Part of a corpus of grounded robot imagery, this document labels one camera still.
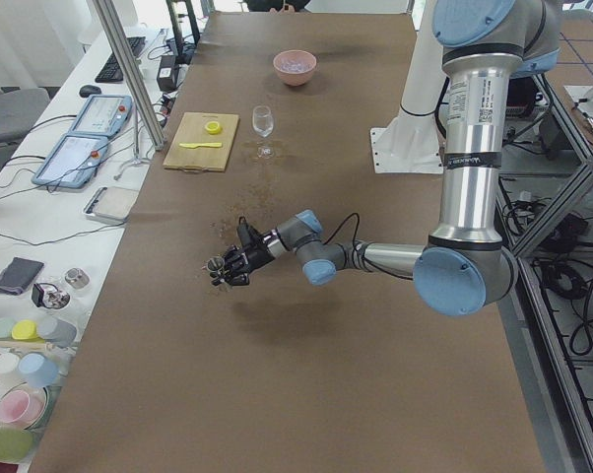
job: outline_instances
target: yellow knife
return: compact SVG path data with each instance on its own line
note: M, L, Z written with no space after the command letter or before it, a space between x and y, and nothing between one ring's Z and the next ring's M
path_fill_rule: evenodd
M222 143L179 143L181 148L222 148Z

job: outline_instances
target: white table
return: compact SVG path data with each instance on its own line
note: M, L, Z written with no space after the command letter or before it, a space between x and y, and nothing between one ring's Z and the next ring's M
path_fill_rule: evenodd
M166 31L128 29L126 33L128 36L144 35L146 37L146 47L140 57L142 60L140 69L144 74L150 98L152 102L156 102L162 94L156 82L159 60L148 60L147 55L154 47L164 42ZM59 115L77 114L85 102L85 99L78 95L80 88L85 84L95 83L95 75L109 54L110 47L106 37L100 34L38 122ZM99 84L99 86L104 94L130 94L125 83ZM46 156L60 136L68 130L71 122L72 119L69 118L54 120L40 126L23 141L14 156ZM128 168L119 180L113 179L121 163L133 156L131 146L134 138L133 126L134 120L128 120L119 133L121 136L114 140L108 149L109 159L101 166L91 182L79 191L50 193L44 187L33 189L35 188L31 183L33 174L23 169L36 171L42 160L21 158L8 163L0 173L0 185L13 183L5 189L0 188L0 198L20 190L24 192L0 200L0 233L31 242L40 242L64 238L79 232L95 231L103 227L105 224L87 220L82 213L96 190L102 186L138 190L146 175L147 166L140 166ZM150 157L154 148L147 132L140 133L140 143L141 156ZM57 315L73 317L74 323L80 316L80 323L84 326L98 298L123 232L123 227L116 227L41 246L31 246L0 236L0 272L15 256L44 263L44 268L38 276L39 281L61 278L70 268L82 268L90 276L91 283L80 293L74 292L74 296L79 295L75 303L70 303L64 309L58 310ZM26 291L20 296L0 295L0 317L12 316L16 320L38 320L47 315L45 309L33 305L31 295L31 291ZM5 392L6 388L0 386L0 397ZM20 465L19 471L27 471L28 468L29 462L25 461Z

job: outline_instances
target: wine glass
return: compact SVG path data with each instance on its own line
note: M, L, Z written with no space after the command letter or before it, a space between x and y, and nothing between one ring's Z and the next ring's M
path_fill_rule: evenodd
M275 156L275 150L273 150L269 143L264 141L273 132L274 128L275 119L273 118L270 106L257 105L253 108L253 129L262 137L262 141L259 142L259 147L257 148L258 158L268 159Z

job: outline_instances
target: person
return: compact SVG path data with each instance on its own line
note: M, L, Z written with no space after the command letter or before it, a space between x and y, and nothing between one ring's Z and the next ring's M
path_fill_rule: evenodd
M302 10L309 0L245 0L249 12L277 12L284 8L284 3L290 10L295 12Z

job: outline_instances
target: blue joint cap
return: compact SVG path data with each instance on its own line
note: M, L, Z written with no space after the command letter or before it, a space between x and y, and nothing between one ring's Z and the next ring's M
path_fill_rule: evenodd
M474 263L450 248L424 250L413 269L415 289L437 312L457 317L485 305L487 290Z
M303 274L312 286L322 286L336 276L336 266L328 259L312 259L303 264Z
M528 58L522 63L517 71L511 74L511 79L534 76L536 74L541 74L542 72L550 71L557 65L559 57L560 51L557 49L541 56Z
M323 233L323 226L320 225L320 222L318 222L318 219L311 210L303 210L301 213L296 214L296 217L310 227L316 234Z
M491 33L514 4L515 0L438 0L432 32L445 47L467 46Z

